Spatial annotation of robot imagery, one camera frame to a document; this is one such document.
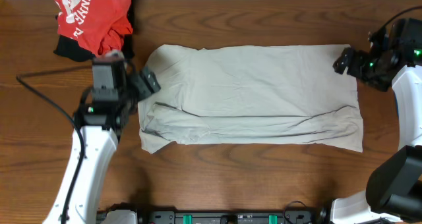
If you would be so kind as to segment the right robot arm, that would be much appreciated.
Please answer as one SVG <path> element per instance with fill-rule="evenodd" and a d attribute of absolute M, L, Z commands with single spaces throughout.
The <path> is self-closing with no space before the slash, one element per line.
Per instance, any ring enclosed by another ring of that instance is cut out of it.
<path fill-rule="evenodd" d="M 325 223 L 421 221 L 421 66 L 393 64 L 390 87 L 399 118 L 397 151 L 371 173 L 365 190 L 333 200 Z"/>

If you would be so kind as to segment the beige t-shirt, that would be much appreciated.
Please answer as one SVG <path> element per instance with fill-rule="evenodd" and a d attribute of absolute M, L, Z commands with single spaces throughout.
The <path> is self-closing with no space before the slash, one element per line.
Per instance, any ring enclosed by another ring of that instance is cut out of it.
<path fill-rule="evenodd" d="M 357 83 L 332 69 L 342 45 L 191 49 L 147 60 L 160 91 L 139 103 L 142 148 L 179 144 L 326 144 L 363 149 Z"/>

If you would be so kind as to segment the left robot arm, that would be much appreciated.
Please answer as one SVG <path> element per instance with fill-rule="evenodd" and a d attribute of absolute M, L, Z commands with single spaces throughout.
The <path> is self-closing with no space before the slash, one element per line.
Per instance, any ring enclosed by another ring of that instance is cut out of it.
<path fill-rule="evenodd" d="M 147 67 L 96 65 L 94 84 L 83 91 L 74 124 L 69 162 L 45 223 L 95 223 L 109 163 L 138 102 L 160 91 Z"/>

